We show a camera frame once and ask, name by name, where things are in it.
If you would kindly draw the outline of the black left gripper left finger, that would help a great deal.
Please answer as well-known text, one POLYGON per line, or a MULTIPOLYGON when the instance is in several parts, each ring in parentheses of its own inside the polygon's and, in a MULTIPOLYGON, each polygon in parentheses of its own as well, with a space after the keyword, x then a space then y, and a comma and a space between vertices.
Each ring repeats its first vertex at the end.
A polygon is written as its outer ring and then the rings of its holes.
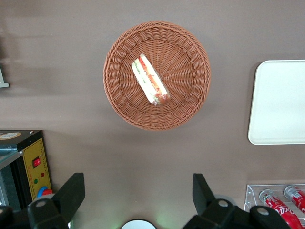
POLYGON ((32 229, 67 229, 85 199, 83 173, 74 173, 51 197, 36 199, 28 206, 32 229))

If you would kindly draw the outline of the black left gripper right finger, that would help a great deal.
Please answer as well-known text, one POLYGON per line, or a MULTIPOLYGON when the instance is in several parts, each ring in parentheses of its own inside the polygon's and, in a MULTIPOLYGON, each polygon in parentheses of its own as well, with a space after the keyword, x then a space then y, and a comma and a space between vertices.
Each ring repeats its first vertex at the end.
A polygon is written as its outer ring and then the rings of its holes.
POLYGON ((229 200, 216 198, 203 174, 193 174, 193 203, 197 214, 185 229, 246 229, 248 215, 229 200))

